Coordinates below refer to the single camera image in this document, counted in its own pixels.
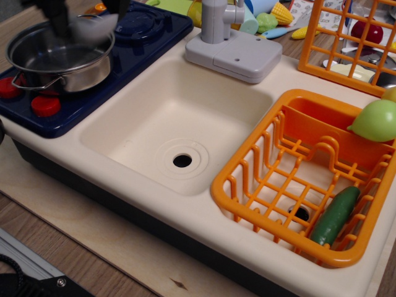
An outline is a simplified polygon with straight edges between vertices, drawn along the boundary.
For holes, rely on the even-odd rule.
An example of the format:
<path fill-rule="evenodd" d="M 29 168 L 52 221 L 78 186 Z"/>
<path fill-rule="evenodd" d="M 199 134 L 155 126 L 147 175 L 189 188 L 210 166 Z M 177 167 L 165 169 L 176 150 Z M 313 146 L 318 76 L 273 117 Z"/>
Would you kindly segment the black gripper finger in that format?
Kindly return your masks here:
<path fill-rule="evenodd" d="M 129 9 L 130 0 L 103 0 L 103 4 L 110 14 L 123 18 Z"/>
<path fill-rule="evenodd" d="M 69 13 L 64 0 L 39 0 L 37 8 L 48 19 L 56 36 L 71 37 Z"/>

